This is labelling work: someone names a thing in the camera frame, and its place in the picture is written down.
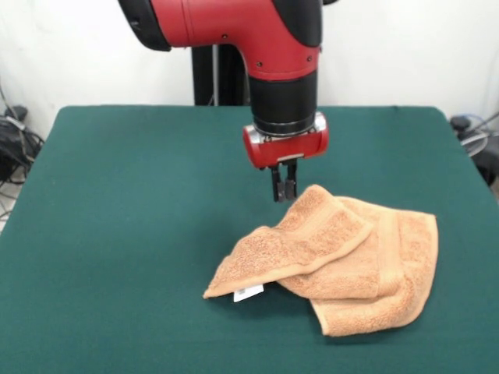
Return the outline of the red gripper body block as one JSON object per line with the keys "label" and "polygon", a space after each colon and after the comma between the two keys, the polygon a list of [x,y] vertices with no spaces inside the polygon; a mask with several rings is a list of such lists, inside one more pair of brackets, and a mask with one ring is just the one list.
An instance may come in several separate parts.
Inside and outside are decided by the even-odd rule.
{"label": "red gripper body block", "polygon": [[272,137],[258,132],[254,125],[243,127],[242,138],[249,161],[255,168],[270,168],[285,161],[323,154],[329,144],[327,119],[317,112],[313,127],[297,136]]}

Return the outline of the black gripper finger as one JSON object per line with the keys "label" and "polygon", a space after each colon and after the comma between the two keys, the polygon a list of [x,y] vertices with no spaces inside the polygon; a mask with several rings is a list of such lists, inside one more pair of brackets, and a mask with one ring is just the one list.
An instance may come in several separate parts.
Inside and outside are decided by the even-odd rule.
{"label": "black gripper finger", "polygon": [[272,166],[270,170],[273,199],[275,202],[283,202],[285,201],[285,183],[281,180],[279,166]]}
{"label": "black gripper finger", "polygon": [[296,172],[297,172],[297,160],[290,160],[286,163],[287,176],[285,179],[285,198],[287,200],[294,200],[297,197],[297,182],[296,182]]}

